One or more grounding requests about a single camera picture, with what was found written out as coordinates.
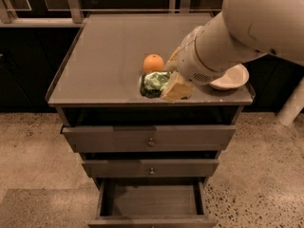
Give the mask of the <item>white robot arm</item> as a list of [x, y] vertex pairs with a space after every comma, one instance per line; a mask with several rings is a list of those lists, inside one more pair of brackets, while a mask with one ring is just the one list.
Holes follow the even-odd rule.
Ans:
[[161, 93], [168, 102], [266, 54], [304, 66], [304, 0], [223, 0], [221, 12], [187, 34], [175, 54], [178, 70]]

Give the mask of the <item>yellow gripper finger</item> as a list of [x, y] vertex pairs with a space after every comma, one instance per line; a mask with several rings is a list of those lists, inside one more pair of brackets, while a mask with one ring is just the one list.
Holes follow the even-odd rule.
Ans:
[[189, 98], [194, 91], [194, 85], [175, 71], [170, 75], [166, 88], [161, 93], [161, 98], [168, 102], [175, 102]]
[[178, 70], [177, 56], [178, 56], [179, 51], [180, 51], [180, 48], [177, 47], [175, 49], [175, 51], [172, 53], [172, 55], [170, 56], [169, 60], [164, 65], [164, 68], [163, 68], [164, 71], [177, 71]]

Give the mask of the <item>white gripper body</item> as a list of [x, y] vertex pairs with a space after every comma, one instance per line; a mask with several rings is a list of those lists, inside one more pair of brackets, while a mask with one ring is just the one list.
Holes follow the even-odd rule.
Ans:
[[181, 42], [177, 54], [178, 71], [187, 80], [197, 86], [206, 86], [222, 76], [207, 67], [199, 57], [196, 40], [204, 32], [204, 26], [195, 27]]

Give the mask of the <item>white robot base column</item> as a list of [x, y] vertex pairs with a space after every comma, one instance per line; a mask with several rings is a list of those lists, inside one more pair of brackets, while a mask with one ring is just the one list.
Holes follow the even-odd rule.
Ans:
[[304, 108], [304, 77], [294, 89], [292, 95], [277, 114], [279, 122], [290, 125]]

